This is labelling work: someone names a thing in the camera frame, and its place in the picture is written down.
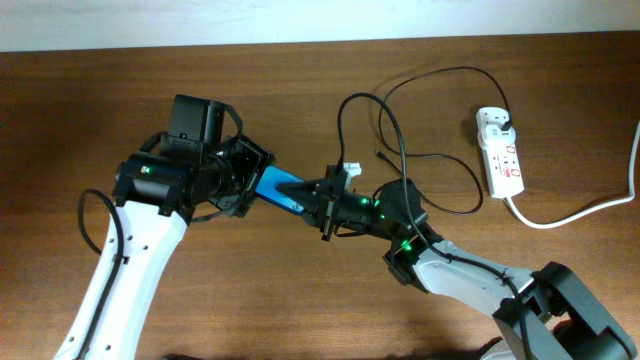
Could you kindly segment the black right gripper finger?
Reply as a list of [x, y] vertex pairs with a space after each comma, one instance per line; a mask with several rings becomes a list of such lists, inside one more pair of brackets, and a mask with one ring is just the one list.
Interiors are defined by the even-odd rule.
[[300, 217], [309, 226], [323, 226], [325, 223], [325, 203], [319, 202], [313, 208], [306, 208]]
[[284, 182], [276, 186], [276, 189], [294, 201], [312, 201], [318, 198], [318, 191], [326, 181], [316, 179], [302, 182]]

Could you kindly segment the blue screen smartphone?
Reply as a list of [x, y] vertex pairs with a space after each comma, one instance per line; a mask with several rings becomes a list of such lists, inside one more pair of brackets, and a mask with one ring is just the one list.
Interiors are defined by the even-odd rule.
[[277, 189], [282, 183], [299, 183], [303, 179], [273, 165], [268, 166], [255, 189], [256, 196], [294, 215], [302, 215], [304, 207]]

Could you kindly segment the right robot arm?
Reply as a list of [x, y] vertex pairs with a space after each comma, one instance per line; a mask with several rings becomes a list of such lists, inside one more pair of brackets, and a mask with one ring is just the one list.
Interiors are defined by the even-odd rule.
[[329, 167], [325, 177], [282, 182], [276, 188], [304, 209], [309, 225], [329, 240], [351, 229], [390, 241], [384, 255], [403, 285], [460, 301], [492, 318], [504, 359], [635, 359], [630, 335], [568, 267], [514, 268], [472, 255], [439, 235], [427, 221], [415, 185], [390, 181], [372, 197], [351, 192], [349, 172]]

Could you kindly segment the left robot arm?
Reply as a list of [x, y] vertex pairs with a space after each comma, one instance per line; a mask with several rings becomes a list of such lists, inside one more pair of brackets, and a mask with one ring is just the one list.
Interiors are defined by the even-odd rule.
[[225, 103], [178, 94], [170, 124], [118, 167], [100, 258], [59, 359], [132, 359], [164, 269], [202, 203], [243, 217], [272, 154]]

